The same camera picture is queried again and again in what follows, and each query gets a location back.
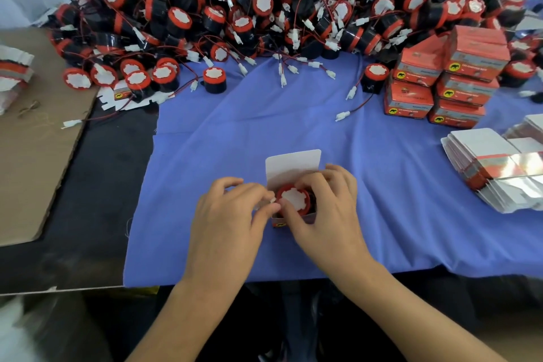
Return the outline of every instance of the cardboard sheet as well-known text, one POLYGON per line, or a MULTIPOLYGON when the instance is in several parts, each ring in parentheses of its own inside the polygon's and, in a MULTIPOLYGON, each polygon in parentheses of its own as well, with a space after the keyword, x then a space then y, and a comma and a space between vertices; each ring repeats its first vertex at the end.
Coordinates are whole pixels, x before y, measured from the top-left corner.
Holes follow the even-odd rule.
POLYGON ((82 124, 61 127, 66 120, 85 118, 97 89, 76 91, 63 83, 64 60, 45 30, 1 31, 0 40, 36 56, 28 88, 0 116, 0 246, 5 246, 40 236, 83 129, 82 124), (35 100, 40 106, 19 118, 35 100))

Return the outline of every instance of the hand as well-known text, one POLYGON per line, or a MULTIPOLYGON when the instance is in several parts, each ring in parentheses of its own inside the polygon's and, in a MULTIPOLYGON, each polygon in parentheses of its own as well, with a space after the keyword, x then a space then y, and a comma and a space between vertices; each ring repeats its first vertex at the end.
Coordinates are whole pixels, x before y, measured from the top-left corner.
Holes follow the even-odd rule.
POLYGON ((183 280, 202 294, 218 293, 229 306, 253 267, 266 223, 281 206, 268 203, 252 217, 253 208, 273 197, 257 183, 215 180, 196 206, 183 280))
POLYGON ((296 242, 330 279, 347 277, 365 264, 374 262, 362 236, 356 214, 355 177, 342 167, 310 173, 295 184, 311 188, 316 196, 314 225, 306 224, 294 206, 281 199, 282 213, 296 242))

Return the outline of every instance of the left hand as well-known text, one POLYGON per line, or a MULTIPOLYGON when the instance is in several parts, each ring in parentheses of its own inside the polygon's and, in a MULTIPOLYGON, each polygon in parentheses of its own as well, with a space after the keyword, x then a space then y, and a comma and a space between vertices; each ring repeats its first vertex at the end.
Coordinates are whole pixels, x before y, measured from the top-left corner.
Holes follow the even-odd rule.
POLYGON ((215 180, 196 206, 183 281, 199 294, 217 293, 229 306, 253 267, 266 223, 281 206, 268 203, 254 217, 253 208, 274 196, 240 178, 215 180))

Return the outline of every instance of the black pants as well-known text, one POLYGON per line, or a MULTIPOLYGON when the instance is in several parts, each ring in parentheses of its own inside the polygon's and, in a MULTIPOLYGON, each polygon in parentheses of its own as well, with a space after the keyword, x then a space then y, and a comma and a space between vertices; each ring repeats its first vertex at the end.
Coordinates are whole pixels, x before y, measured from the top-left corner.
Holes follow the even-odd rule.
MULTIPOLYGON (((456 275, 435 268, 399 273, 395 277, 468 331, 475 329, 471 299, 456 275)), ((171 287, 159 291, 158 310, 170 291, 171 287)), ((317 324, 319 362, 359 360, 364 354, 390 362, 405 361, 384 331, 347 298, 325 305, 319 313, 322 315, 317 324)), ((243 287, 197 360, 211 362, 230 357, 236 362, 257 362, 258 355, 270 350, 278 354, 283 338, 276 311, 243 287)))

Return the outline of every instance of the table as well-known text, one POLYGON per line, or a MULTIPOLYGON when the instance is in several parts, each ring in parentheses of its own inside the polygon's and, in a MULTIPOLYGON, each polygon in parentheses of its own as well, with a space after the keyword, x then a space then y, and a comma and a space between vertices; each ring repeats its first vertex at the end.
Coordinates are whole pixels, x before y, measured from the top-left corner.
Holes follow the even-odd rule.
MULTIPOLYGON (((0 248, 0 295, 122 285, 126 233, 153 150, 157 111, 88 123, 43 234, 0 248)), ((95 104, 92 117, 108 113, 95 104)))
MULTIPOLYGON (((287 71, 280 87, 277 60, 260 60, 242 78, 227 63, 228 90, 199 87, 161 105, 154 152, 130 234, 124 283, 173 284, 183 273, 189 224, 200 194, 217 177, 265 183, 268 156, 320 148, 324 163, 343 165, 358 179, 358 214, 372 255, 390 272, 444 264, 469 277, 522 273, 543 276, 543 213, 501 215, 461 181, 440 139, 452 129, 383 114, 383 95, 341 122, 336 113, 367 94, 345 97, 364 68, 359 56, 322 60, 320 69, 287 71)), ((195 64, 196 72, 204 64, 195 64)), ((181 72, 188 80, 189 72, 181 72)), ((532 89, 540 90, 534 80, 532 89)), ((543 107, 500 89, 482 126, 502 132, 543 107)), ((288 228, 267 228, 250 281, 323 277, 288 228)))

